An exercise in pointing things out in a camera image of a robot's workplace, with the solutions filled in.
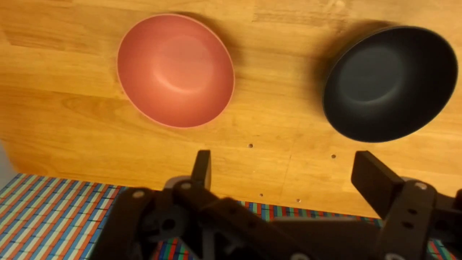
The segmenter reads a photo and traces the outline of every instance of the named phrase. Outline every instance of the screw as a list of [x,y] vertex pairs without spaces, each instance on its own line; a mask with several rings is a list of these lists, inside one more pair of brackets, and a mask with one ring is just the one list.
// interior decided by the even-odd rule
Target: screw
[[424,184],[424,182],[416,182],[416,186],[422,191],[428,191],[429,185]]
[[132,194],[133,198],[144,198],[145,197],[145,192],[144,191],[136,191]]
[[386,256],[386,260],[406,260],[406,259],[402,257],[401,254],[389,253],[389,254]]
[[310,260],[310,257],[307,254],[304,254],[304,253],[294,253],[291,256],[291,260]]
[[193,185],[191,185],[190,182],[185,182],[185,184],[183,184],[180,188],[183,188],[183,189],[191,189]]

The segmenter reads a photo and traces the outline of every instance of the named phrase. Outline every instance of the striped fabric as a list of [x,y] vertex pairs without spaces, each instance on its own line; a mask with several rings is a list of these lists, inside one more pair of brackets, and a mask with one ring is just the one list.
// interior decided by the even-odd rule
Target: striped fabric
[[[0,192],[0,260],[89,259],[106,224],[115,198],[125,188],[67,179],[18,175]],[[357,218],[243,202],[246,208],[272,221],[285,217]],[[382,221],[359,218],[382,225]],[[455,260],[440,241],[429,244],[435,259]],[[180,240],[159,244],[154,259],[194,260]]]

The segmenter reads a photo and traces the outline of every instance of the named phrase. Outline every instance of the wooden board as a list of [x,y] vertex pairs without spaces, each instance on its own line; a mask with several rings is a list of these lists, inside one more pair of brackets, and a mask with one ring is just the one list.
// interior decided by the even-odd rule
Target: wooden board
[[[193,130],[161,127],[122,93],[116,55],[151,15],[177,12],[230,48],[230,107]],[[429,126],[379,145],[338,134],[321,95],[346,43],[385,25],[440,32],[462,55],[460,0],[5,0],[0,139],[19,172],[162,188],[213,150],[214,192],[237,199],[375,215],[350,182],[356,150],[454,195],[462,188],[461,84]]]

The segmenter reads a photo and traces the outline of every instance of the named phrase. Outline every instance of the black metal bracket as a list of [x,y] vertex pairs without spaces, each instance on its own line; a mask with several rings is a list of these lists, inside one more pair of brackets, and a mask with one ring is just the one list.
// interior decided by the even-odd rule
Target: black metal bracket
[[97,259],[151,259],[158,243],[180,237],[204,260],[428,259],[431,237],[462,251],[462,192],[438,194],[429,184],[406,182],[369,152],[356,156],[353,184],[385,220],[266,223],[232,198],[210,189],[211,153],[201,150],[188,181],[162,192],[123,192],[92,254]]

